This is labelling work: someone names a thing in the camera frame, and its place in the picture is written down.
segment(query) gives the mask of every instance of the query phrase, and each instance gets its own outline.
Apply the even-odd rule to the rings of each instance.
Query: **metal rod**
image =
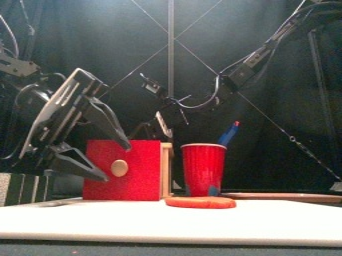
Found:
[[[175,1],[168,0],[168,97],[174,97],[175,87]]]

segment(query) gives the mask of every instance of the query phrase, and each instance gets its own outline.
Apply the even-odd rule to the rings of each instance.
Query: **wooden block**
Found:
[[[131,140],[126,152],[111,140],[90,140],[85,155],[108,175],[108,182],[84,180],[84,200],[158,201],[162,197],[162,143]]]
[[[171,168],[172,168],[174,150],[172,144],[162,143],[162,198],[172,196],[171,194]]]

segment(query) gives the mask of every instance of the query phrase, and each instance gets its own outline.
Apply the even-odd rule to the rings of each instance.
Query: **red box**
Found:
[[[158,140],[130,142],[132,149],[126,152],[115,141],[88,141],[87,157],[107,174],[110,181],[85,179],[84,200],[160,200],[164,143]]]

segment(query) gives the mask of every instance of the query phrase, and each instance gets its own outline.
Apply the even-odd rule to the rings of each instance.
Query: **cable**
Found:
[[[7,32],[8,32],[8,34],[9,34],[9,37],[11,37],[11,39],[12,39],[12,43],[13,43],[13,56],[15,56],[15,58],[17,59],[17,57],[19,57],[19,47],[17,47],[17,42],[16,42],[16,37],[15,37],[15,34],[13,34],[13,32],[12,32],[12,30],[11,30],[11,28],[9,28],[9,26],[7,25],[7,22],[5,22],[5,20],[4,20],[4,18],[3,18],[3,16],[0,15],[0,21],[1,21],[1,23],[3,23],[3,25],[4,25],[4,27],[5,27],[5,29],[7,29]]]
[[[196,106],[186,106],[186,105],[183,105],[183,104],[180,103],[182,100],[175,100],[175,99],[172,99],[172,98],[171,98],[171,100],[172,100],[183,109],[198,109],[198,108],[206,107],[206,106],[211,103],[211,101],[216,98],[218,91],[219,91],[219,80],[220,80],[220,78],[219,78],[219,76],[216,76],[215,91],[214,91],[214,93],[212,93],[210,99],[208,99],[206,102],[200,103],[199,105],[196,105]]]

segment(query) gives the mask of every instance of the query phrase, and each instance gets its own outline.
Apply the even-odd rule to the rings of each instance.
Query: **table surface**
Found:
[[[164,201],[57,200],[0,208],[0,238],[115,243],[342,247],[342,208],[236,200],[232,209]]]

